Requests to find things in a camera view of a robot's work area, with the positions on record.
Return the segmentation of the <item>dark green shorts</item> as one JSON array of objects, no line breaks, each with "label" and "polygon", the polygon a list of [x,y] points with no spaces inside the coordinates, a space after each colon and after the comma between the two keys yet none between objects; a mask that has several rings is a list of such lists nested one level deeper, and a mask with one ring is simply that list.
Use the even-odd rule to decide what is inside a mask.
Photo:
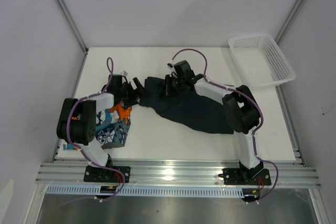
[{"label": "dark green shorts", "polygon": [[164,80],[157,77],[147,77],[144,88],[140,106],[154,109],[159,116],[200,132],[234,133],[222,104],[188,90],[164,96]]}]

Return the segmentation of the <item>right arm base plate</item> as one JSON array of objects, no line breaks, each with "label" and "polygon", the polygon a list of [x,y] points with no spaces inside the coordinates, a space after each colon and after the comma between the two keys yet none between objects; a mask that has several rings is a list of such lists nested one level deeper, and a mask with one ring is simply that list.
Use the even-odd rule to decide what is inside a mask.
[{"label": "right arm base plate", "polygon": [[239,168],[224,168],[218,174],[224,180],[225,185],[234,186],[270,186],[272,185],[270,172],[268,169],[261,169],[256,175],[251,175],[248,171]]}]

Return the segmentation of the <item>colourful patterned shorts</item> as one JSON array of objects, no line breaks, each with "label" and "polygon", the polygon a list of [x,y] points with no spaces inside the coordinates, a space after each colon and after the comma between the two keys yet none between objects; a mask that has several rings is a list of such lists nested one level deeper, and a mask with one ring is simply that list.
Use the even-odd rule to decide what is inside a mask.
[{"label": "colourful patterned shorts", "polygon": [[75,106],[76,102],[76,99],[64,101],[56,129],[59,139],[83,146],[96,140],[102,149],[125,146],[131,126],[130,106],[119,103],[97,112],[97,103],[92,100]]}]

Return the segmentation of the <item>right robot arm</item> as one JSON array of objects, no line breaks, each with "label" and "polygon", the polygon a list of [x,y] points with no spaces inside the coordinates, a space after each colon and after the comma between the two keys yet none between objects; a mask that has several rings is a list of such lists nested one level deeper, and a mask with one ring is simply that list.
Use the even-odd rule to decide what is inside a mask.
[{"label": "right robot arm", "polygon": [[195,74],[186,60],[168,63],[167,66],[171,73],[165,76],[162,94],[167,97],[188,90],[223,105],[228,125],[239,140],[240,165],[243,167],[240,179],[246,184],[257,180],[259,172],[256,167],[260,160],[254,152],[253,134],[260,123],[261,113],[250,89],[245,85],[235,88],[219,84],[205,73]]}]

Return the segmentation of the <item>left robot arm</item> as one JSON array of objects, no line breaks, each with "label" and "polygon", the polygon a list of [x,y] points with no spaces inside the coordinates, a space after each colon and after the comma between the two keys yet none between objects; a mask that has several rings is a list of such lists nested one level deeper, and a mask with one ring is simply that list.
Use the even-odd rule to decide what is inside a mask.
[{"label": "left robot arm", "polygon": [[81,99],[66,98],[57,124],[57,137],[79,150],[95,175],[108,182],[114,176],[108,148],[123,147],[131,126],[132,106],[145,95],[137,78],[110,74],[98,93]]}]

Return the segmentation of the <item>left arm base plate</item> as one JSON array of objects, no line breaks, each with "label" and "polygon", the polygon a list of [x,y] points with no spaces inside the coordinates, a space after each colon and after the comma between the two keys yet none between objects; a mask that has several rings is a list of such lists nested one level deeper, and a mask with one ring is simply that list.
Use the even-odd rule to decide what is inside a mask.
[{"label": "left arm base plate", "polygon": [[128,183],[130,179],[131,167],[129,166],[115,166],[114,169],[120,171],[125,179],[122,179],[120,173],[113,172],[111,170],[106,170],[103,168],[97,168],[92,166],[87,166],[83,181],[92,183]]}]

